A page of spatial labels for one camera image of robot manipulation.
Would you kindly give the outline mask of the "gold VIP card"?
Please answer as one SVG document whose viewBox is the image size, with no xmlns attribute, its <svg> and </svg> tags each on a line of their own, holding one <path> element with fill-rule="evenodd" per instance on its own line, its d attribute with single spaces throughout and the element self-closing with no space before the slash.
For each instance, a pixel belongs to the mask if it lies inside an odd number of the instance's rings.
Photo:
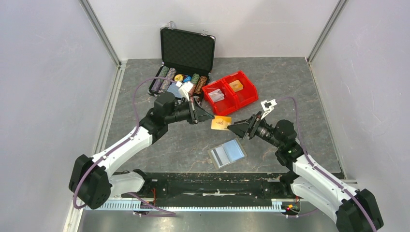
<svg viewBox="0 0 410 232">
<path fill-rule="evenodd" d="M 214 116 L 214 119 L 211 121 L 211 129 L 228 131 L 228 126 L 230 126 L 231 123 L 232 118 L 229 116 Z"/>
</svg>

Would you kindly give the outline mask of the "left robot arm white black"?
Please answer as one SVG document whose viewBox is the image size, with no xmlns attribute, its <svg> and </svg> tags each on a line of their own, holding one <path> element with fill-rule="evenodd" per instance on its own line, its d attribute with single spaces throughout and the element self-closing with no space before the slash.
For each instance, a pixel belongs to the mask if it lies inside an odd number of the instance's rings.
<svg viewBox="0 0 410 232">
<path fill-rule="evenodd" d="M 81 155 L 75 160 L 69 181 L 75 208 L 81 208 L 77 204 L 78 199 L 83 202 L 83 206 L 97 209 L 110 197 L 129 192 L 137 193 L 140 197 L 148 196 L 152 184 L 140 173 L 116 174 L 116 170 L 164 136 L 169 124 L 180 121 L 197 124 L 213 118 L 214 115 L 196 101 L 178 101 L 170 92 L 160 94 L 146 116 L 125 137 L 92 157 Z"/>
</svg>

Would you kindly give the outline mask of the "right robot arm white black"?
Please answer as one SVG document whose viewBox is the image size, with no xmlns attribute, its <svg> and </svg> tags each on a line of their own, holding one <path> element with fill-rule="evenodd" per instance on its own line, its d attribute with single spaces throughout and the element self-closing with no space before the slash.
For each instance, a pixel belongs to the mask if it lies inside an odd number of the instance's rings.
<svg viewBox="0 0 410 232">
<path fill-rule="evenodd" d="M 280 178 L 279 191 L 308 201 L 326 214 L 340 232 L 376 232 L 384 226 L 376 198 L 356 189 L 319 165 L 303 150 L 292 122 L 268 124 L 262 112 L 227 127 L 240 138 L 257 136 L 277 148 L 275 155 L 289 171 Z"/>
</svg>

